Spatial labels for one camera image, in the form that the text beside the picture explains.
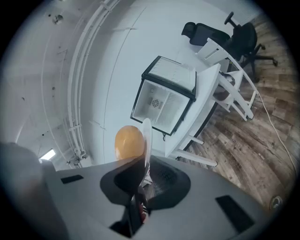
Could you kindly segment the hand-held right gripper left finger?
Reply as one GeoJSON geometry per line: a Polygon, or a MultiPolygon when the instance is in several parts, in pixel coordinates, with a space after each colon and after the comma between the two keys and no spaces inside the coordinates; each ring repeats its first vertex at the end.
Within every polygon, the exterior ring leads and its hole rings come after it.
{"type": "Polygon", "coordinates": [[[145,240],[139,204],[144,157],[56,171],[45,163],[45,180],[71,240],[145,240]]]}

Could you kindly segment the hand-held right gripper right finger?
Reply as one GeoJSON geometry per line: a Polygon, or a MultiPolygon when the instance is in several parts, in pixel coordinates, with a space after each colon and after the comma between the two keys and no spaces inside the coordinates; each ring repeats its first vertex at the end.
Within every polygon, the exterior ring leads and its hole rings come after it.
{"type": "Polygon", "coordinates": [[[142,240],[254,240],[272,216],[221,175],[180,161],[151,157],[150,175],[159,186],[186,191],[175,206],[152,210],[142,240]]]}

